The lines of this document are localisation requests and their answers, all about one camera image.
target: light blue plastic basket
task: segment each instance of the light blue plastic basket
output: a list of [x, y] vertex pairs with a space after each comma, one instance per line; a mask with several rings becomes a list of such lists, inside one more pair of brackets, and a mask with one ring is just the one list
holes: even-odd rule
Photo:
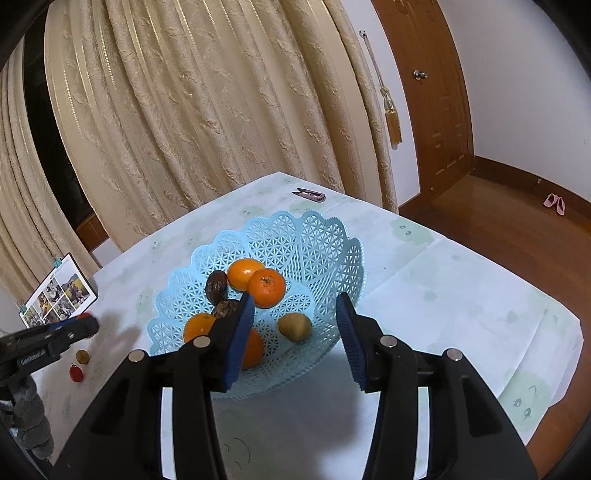
[[[279, 305], [256, 309], [254, 328], [265, 342], [260, 365], [241, 372], [223, 398], [246, 398], [268, 391], [303, 375], [339, 340], [335, 320], [336, 296], [345, 291], [353, 304], [365, 285], [363, 247], [348, 238], [338, 218], [325, 219], [314, 211], [300, 218], [277, 212], [270, 218], [253, 218], [240, 232], [220, 232], [213, 243], [198, 247], [191, 265], [171, 273], [168, 287], [156, 295], [158, 317], [147, 326], [151, 355], [173, 352], [183, 344], [183, 327], [198, 312], [211, 312], [205, 282], [213, 270], [227, 271], [234, 260], [256, 258], [275, 268], [287, 282]], [[230, 289], [229, 297], [240, 293]], [[292, 343], [278, 332], [277, 320], [301, 312], [312, 320], [313, 334], [303, 343]]]

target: curtain tieback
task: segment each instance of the curtain tieback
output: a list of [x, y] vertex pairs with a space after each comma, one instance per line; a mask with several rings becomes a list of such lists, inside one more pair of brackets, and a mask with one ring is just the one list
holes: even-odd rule
[[400, 119], [398, 117], [398, 111], [396, 110], [396, 106], [394, 105], [394, 101], [392, 100], [392, 96], [390, 95], [390, 91], [388, 87], [384, 85], [384, 80], [382, 79], [382, 74], [378, 68], [378, 62], [375, 60], [374, 51], [371, 48], [369, 43], [369, 37], [365, 30], [360, 30], [359, 35], [363, 38], [365, 42], [365, 46], [368, 49], [369, 56], [371, 58], [372, 63], [374, 64], [375, 73], [378, 75], [379, 81], [379, 91], [384, 97], [384, 112], [386, 114], [386, 125], [388, 126], [388, 133], [390, 137], [390, 144], [395, 147], [396, 145], [402, 143], [402, 131], [400, 128]]

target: red cherry tomato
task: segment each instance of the red cherry tomato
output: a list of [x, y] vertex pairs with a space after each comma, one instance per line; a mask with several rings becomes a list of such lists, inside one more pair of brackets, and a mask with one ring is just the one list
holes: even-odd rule
[[82, 373], [79, 366], [72, 364], [70, 367], [70, 378], [76, 383], [80, 383], [84, 380], [84, 373]]

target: photo frame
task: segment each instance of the photo frame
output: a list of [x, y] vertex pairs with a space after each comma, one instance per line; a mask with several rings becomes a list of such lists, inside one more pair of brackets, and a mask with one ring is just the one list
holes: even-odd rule
[[27, 328], [48, 325], [80, 315], [97, 298], [72, 255], [67, 254], [41, 282], [20, 315]]

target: white tablecloth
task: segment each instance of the white tablecloth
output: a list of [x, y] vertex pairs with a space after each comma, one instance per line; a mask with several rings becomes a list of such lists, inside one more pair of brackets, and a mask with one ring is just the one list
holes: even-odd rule
[[[324, 203], [293, 195], [324, 192]], [[527, 443], [548, 407], [562, 398], [583, 344], [579, 320], [560, 303], [477, 253], [365, 202], [276, 173], [208, 203], [145, 238], [92, 279], [100, 321], [91, 340], [38, 372], [56, 442], [54, 459], [74, 426], [125, 355], [149, 351], [145, 333], [155, 295], [191, 253], [224, 229], [253, 216], [314, 209], [337, 216], [358, 237], [368, 273], [358, 312], [416, 350], [461, 349], [478, 369]], [[68, 376], [78, 348], [91, 354], [85, 380]], [[416, 476], [427, 464], [428, 402], [420, 393]], [[163, 401], [163, 468], [174, 478], [170, 392]], [[376, 394], [353, 383], [339, 343], [311, 372], [280, 390], [240, 402], [215, 403], [217, 429], [231, 478], [353, 480], [362, 476], [371, 443]]]

